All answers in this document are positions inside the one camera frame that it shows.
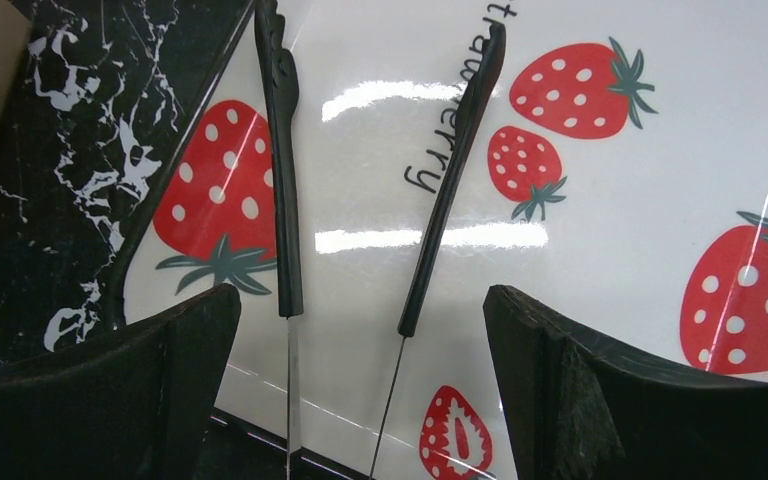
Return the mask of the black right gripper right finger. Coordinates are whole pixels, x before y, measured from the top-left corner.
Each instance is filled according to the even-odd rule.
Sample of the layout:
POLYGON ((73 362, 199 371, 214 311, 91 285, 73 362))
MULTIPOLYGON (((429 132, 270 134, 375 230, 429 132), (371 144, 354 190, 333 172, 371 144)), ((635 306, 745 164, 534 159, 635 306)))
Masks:
POLYGON ((768 383, 655 356, 509 285, 483 312, 521 479, 768 479, 768 383))

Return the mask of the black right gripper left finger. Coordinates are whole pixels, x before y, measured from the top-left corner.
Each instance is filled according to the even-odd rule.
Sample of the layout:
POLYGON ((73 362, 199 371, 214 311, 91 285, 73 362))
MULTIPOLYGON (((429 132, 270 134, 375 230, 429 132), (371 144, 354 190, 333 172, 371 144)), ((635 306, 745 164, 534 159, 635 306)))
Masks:
POLYGON ((0 479, 189 479, 241 313, 223 284, 0 368, 0 479))

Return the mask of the black metal tongs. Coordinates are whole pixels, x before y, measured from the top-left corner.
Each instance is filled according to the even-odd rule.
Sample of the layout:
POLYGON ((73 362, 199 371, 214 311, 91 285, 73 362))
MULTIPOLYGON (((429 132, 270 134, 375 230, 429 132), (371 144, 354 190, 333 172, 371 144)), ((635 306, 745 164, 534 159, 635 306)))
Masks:
MULTIPOLYGON (((292 125, 299 81, 291 51, 284 47, 285 17, 276 2, 255 4, 255 44, 269 125, 275 204, 278 313, 287 323, 286 461, 289 479, 301 476, 301 394, 298 318, 304 311, 299 206, 292 125)), ((478 68, 468 80, 455 114, 452 156, 422 236, 421 249, 397 327, 414 336, 447 220, 481 121, 500 76, 507 45, 505 25, 495 23, 482 43, 478 68)))

